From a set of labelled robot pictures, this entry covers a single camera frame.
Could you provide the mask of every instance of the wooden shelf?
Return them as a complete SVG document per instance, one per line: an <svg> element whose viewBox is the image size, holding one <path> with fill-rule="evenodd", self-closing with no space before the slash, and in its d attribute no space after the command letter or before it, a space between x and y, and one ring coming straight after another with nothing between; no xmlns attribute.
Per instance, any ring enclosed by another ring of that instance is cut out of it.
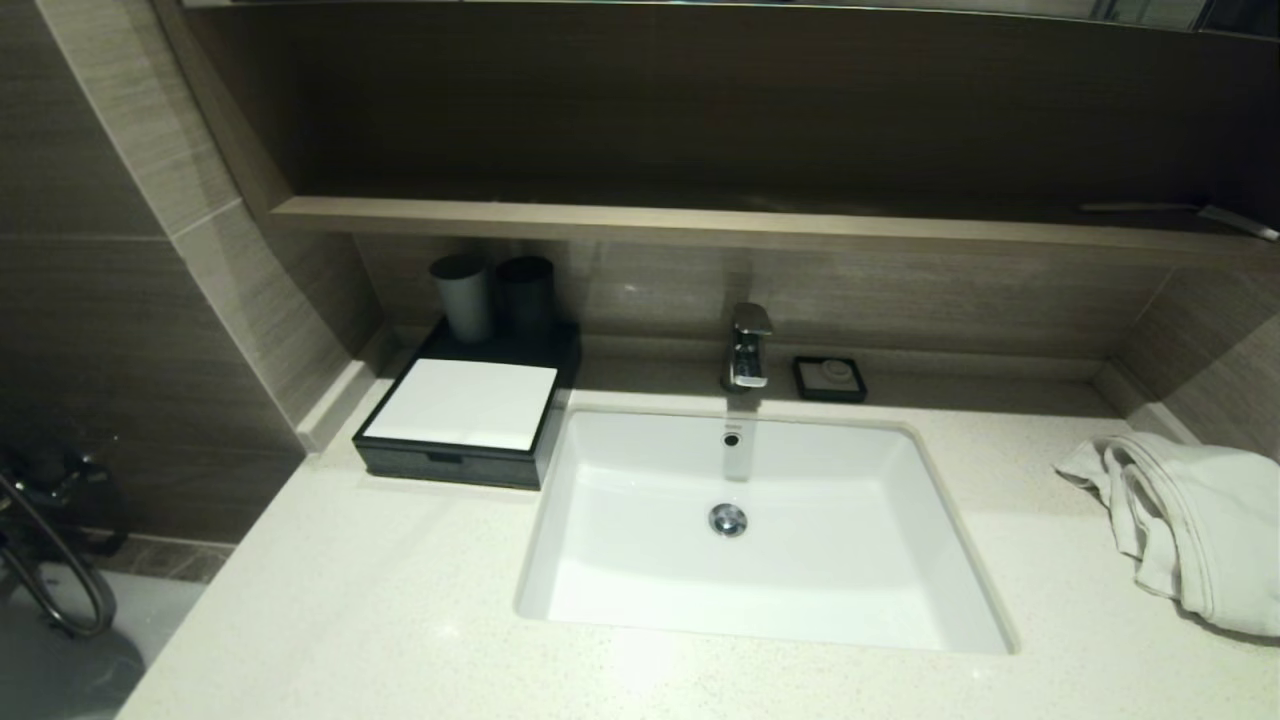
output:
<svg viewBox="0 0 1280 720"><path fill-rule="evenodd" d="M1012 213L1028 217L1028 213ZM1052 214L1043 213L1044 217ZM296 196L282 229L634 242L792 251L1006 255L1124 265L1280 272L1280 245L1193 215L1064 215L1056 222L681 208ZM1124 223L1126 227L1117 227Z"/></svg>

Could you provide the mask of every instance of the gray cup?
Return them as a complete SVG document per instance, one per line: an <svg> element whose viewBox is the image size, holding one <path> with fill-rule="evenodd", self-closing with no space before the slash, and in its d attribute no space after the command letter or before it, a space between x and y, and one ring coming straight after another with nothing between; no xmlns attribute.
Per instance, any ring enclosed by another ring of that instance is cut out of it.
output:
<svg viewBox="0 0 1280 720"><path fill-rule="evenodd" d="M484 258L449 255L431 263L430 272L453 337L466 343L493 337L493 301Z"/></svg>

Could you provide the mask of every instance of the bathroom sink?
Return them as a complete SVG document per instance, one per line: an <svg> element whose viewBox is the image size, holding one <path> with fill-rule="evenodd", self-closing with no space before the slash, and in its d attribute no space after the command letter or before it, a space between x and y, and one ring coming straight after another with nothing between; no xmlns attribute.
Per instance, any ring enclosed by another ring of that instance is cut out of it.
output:
<svg viewBox="0 0 1280 720"><path fill-rule="evenodd" d="M521 616L1007 653L904 427L576 411Z"/></svg>

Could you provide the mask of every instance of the soap dish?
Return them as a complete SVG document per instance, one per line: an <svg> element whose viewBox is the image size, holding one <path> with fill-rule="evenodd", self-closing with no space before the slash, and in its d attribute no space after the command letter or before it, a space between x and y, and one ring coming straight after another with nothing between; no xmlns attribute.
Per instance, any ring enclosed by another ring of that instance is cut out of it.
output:
<svg viewBox="0 0 1280 720"><path fill-rule="evenodd" d="M858 364L849 357L796 357L792 363L796 389L805 400L863 402L867 383Z"/></svg>

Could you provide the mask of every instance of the metal hose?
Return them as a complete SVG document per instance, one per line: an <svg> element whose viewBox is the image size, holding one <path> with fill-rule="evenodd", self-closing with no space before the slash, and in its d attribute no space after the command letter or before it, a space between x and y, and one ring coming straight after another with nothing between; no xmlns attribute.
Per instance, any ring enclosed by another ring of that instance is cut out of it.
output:
<svg viewBox="0 0 1280 720"><path fill-rule="evenodd" d="M77 557L72 548L63 542L63 538L59 537L49 521L45 520L44 515L41 515L40 511L27 501L22 491L18 489L13 482L10 482L4 469L0 469L0 489L8 495L8 500L23 509L27 515L35 520L36 527L49 537L49 541L54 543L55 548L58 548L58 552L67 561L67 565L70 566L72 573L76 574L76 579L84 585L84 594L88 596L90 603L93 606L93 621L82 623L63 611L63 609L58 606L54 597L49 594L49 589L45 588L45 583L41 582L40 570L18 557L18 553L10 550L6 542L3 542L3 536L0 536L0 557L3 557L4 561L13 569L13 571L18 575L18 579L22 580L22 584L27 585L32 597L36 598L40 607L58 626L82 638L91 638L106 632L111 626L111 621L115 619L115 596L111 594L111 588L108 587L106 582L102 580L102 578L99 577L92 569L81 562L79 557Z"/></svg>

